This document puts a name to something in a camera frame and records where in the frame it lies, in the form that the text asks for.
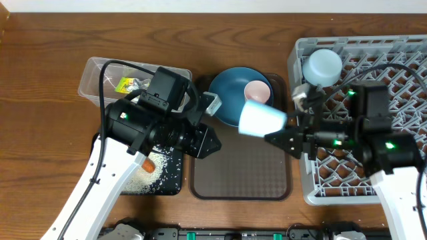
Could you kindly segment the yellow green snack wrapper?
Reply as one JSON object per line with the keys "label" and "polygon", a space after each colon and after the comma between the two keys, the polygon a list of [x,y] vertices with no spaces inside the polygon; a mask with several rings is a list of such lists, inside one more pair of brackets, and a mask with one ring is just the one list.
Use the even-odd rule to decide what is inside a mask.
{"label": "yellow green snack wrapper", "polygon": [[128,94],[136,89],[139,89],[139,87],[135,78],[122,77],[115,88],[115,92]]}

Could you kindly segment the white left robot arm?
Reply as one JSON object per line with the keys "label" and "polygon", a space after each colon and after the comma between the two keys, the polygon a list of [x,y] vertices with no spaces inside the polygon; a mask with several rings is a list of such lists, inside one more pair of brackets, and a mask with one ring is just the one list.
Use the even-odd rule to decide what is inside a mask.
{"label": "white left robot arm", "polygon": [[99,136],[80,180],[44,239],[95,239],[117,198],[154,147],[203,159],[221,149],[201,117],[222,102],[187,78],[158,67],[147,89],[100,104]]}

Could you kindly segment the orange carrot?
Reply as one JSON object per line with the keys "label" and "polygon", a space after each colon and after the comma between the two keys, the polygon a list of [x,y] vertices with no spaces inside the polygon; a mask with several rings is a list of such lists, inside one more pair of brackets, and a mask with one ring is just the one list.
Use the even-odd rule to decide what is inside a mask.
{"label": "orange carrot", "polygon": [[155,171],[155,164],[150,158],[146,158],[142,164],[142,168],[147,173],[153,173]]}

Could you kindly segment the clear plastic waste bin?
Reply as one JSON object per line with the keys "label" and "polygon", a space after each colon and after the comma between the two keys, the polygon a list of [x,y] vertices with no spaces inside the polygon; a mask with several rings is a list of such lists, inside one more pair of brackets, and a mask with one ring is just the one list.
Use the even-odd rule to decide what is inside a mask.
{"label": "clear plastic waste bin", "polygon": [[[97,107],[99,107],[99,76],[103,65],[109,61],[108,58],[102,57],[91,57],[86,63],[85,69],[83,71],[83,75],[81,77],[81,82],[79,85],[78,93],[80,96],[87,98],[92,103],[94,103]],[[144,69],[147,69],[152,72],[156,72],[158,67],[164,67],[173,71],[174,73],[178,73],[183,77],[191,80],[192,73],[188,69],[182,69],[177,67],[170,67],[165,65],[154,65],[149,63],[139,63],[133,61],[126,61],[133,65],[137,65]],[[115,88],[117,84],[120,82],[122,77],[129,78],[137,78],[137,79],[152,79],[153,75],[145,73],[143,71],[117,64],[110,63],[105,70],[103,77],[103,96],[105,106],[117,101],[125,97],[127,94],[115,92]],[[188,94],[185,94],[184,99],[181,102],[178,110],[173,110],[172,112],[182,112],[183,106],[185,106],[189,101]]]}

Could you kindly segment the light blue cup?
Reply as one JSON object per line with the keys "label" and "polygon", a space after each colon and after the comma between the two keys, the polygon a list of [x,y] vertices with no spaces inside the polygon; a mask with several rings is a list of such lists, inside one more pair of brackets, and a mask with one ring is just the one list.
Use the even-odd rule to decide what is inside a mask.
{"label": "light blue cup", "polygon": [[283,111],[248,100],[240,115],[238,132],[242,135],[264,137],[283,129],[287,120],[288,116]]}

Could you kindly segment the dark blue plate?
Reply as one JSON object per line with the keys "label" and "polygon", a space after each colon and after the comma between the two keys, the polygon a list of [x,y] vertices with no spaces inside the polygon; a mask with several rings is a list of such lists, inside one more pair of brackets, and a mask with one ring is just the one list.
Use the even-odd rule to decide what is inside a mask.
{"label": "dark blue plate", "polygon": [[217,94],[222,101],[221,107],[215,113],[220,121],[233,127],[238,126],[246,102],[244,89],[251,81],[262,81],[268,86],[271,95],[266,101],[266,105],[273,105],[272,86],[263,73],[248,67],[226,69],[213,79],[208,90],[210,93]]}

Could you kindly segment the light blue bowl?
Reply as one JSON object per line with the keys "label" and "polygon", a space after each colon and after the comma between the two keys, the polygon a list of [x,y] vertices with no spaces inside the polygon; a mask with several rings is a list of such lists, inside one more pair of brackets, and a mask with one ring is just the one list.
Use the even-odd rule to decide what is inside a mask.
{"label": "light blue bowl", "polygon": [[330,87],[340,79],[342,67],[342,60],[337,53],[329,49],[319,49],[306,59],[302,73],[308,83]]}

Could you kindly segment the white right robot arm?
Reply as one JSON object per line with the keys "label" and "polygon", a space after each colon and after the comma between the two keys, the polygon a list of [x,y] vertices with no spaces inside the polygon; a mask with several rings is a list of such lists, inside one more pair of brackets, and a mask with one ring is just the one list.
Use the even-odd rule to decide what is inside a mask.
{"label": "white right robot arm", "polygon": [[425,239],[426,160],[414,137],[392,130],[388,87],[382,82],[350,85],[351,121],[330,121],[322,110],[303,114],[297,127],[265,135],[266,142],[295,158],[317,149],[349,150],[362,164],[390,227],[393,239]]}

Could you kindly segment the brown serving tray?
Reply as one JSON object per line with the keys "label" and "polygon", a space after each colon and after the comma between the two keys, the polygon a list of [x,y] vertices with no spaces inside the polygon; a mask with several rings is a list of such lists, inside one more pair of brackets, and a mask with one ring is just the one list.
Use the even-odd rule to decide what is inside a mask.
{"label": "brown serving tray", "polygon": [[[249,67],[233,67],[218,75],[201,76],[198,88],[207,91],[218,80],[228,87],[236,101],[245,101],[248,81],[259,80],[269,85],[267,104],[286,111],[286,82],[276,74],[262,73]],[[281,201],[292,192],[291,160],[282,150],[262,138],[240,135],[237,127],[216,116],[203,118],[213,127],[222,148],[205,159],[192,159],[189,188],[203,200],[264,200]]]}

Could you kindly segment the pink cup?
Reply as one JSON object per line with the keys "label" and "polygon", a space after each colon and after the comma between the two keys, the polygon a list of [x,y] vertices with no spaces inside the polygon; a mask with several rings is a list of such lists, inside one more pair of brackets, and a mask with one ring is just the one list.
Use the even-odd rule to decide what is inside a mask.
{"label": "pink cup", "polygon": [[254,100],[259,103],[266,103],[270,98],[269,86],[263,81],[250,81],[244,88],[245,100]]}

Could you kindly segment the aluminium foil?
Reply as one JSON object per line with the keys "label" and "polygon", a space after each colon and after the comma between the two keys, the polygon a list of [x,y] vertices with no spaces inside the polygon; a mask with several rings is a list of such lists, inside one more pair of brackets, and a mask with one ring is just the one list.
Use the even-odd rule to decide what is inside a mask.
{"label": "aluminium foil", "polygon": [[133,78],[132,84],[130,85],[130,89],[131,91],[135,91],[137,89],[147,90],[150,83],[151,83],[151,79],[141,80],[141,79]]}

